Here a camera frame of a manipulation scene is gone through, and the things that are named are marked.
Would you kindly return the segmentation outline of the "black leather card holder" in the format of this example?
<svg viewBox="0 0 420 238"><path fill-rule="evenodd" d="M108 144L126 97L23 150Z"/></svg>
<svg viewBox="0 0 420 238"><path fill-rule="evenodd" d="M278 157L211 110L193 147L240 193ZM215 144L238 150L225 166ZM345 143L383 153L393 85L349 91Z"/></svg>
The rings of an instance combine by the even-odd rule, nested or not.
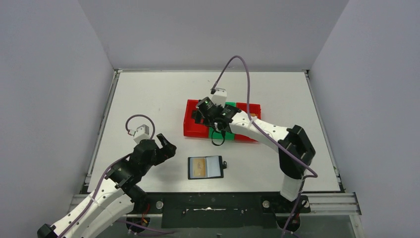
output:
<svg viewBox="0 0 420 238"><path fill-rule="evenodd" d="M191 175L191 161L193 158L205 158L207 176L205 178L193 178ZM224 177L224 170L227 169L227 162L223 160L222 156L203 156L203 157L189 157L188 158L188 179L218 179Z"/></svg>

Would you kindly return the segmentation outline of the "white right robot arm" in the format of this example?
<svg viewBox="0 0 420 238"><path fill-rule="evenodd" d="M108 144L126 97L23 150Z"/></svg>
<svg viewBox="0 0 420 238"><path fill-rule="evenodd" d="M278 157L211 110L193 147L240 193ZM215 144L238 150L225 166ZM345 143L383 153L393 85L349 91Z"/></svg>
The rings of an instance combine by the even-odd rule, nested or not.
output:
<svg viewBox="0 0 420 238"><path fill-rule="evenodd" d="M216 105L209 97L196 104L194 120L214 132L242 135L277 152L279 167L284 174L278 204L286 212L298 206L297 197L304 179L317 177L310 168L316 151L301 126L289 128L270 124L232 105Z"/></svg>

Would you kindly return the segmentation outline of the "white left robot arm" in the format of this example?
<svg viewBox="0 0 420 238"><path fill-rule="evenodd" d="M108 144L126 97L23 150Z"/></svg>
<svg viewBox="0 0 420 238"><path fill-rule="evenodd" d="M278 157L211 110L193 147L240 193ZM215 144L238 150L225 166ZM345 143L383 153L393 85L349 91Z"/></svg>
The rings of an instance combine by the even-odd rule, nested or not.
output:
<svg viewBox="0 0 420 238"><path fill-rule="evenodd" d="M177 147L158 134L159 147L148 137L140 140L133 152L109 165L96 188L62 219L37 230L39 238L82 238L86 230L99 231L131 211L147 208L148 195L139 186L143 176L176 154Z"/></svg>

